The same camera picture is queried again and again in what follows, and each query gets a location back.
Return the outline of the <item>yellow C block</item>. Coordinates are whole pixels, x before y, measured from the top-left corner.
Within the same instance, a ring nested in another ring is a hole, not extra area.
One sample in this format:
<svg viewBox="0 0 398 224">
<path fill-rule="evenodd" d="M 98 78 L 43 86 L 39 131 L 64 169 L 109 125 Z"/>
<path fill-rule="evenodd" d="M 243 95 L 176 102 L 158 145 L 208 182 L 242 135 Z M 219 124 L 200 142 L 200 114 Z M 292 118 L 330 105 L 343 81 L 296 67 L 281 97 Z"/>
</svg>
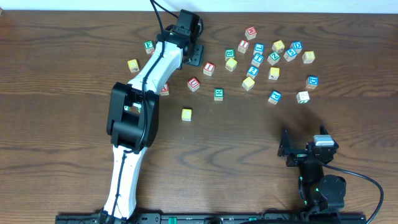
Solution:
<svg viewBox="0 0 398 224">
<path fill-rule="evenodd" d="M 182 118 L 182 121 L 191 121 L 192 120 L 192 109 L 183 108 L 181 118 Z"/>
</svg>

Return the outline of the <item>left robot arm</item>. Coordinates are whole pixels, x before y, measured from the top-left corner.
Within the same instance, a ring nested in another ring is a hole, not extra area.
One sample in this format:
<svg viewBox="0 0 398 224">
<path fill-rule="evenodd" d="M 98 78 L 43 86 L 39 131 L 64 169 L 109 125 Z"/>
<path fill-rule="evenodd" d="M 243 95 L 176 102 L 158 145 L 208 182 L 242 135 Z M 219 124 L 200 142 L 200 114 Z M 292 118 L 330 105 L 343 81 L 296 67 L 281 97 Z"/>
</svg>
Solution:
<svg viewBox="0 0 398 224">
<path fill-rule="evenodd" d="M 108 221 L 130 219 L 136 209 L 136 189 L 144 154 L 159 126 L 160 92 L 184 64 L 199 66 L 203 46 L 197 40 L 203 26 L 169 26 L 157 37 L 155 51 L 127 84 L 111 90 L 106 132 L 113 146 L 113 174 L 103 212 Z"/>
</svg>

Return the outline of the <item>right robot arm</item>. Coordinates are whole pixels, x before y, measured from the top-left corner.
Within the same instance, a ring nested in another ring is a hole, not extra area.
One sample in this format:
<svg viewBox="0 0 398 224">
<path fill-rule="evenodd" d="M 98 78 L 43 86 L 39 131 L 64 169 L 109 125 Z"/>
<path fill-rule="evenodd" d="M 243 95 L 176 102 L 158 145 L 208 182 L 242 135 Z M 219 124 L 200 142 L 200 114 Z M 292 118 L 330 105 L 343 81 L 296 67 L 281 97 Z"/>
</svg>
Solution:
<svg viewBox="0 0 398 224">
<path fill-rule="evenodd" d="M 335 221 L 344 207 L 346 181 L 336 175 L 325 175 L 323 166 L 333 160 L 339 145 L 321 126 L 320 134 L 306 143 L 303 149 L 294 149 L 286 129 L 282 130 L 277 155 L 286 158 L 287 167 L 298 167 L 298 191 L 305 207 L 292 215 L 300 221 Z"/>
</svg>

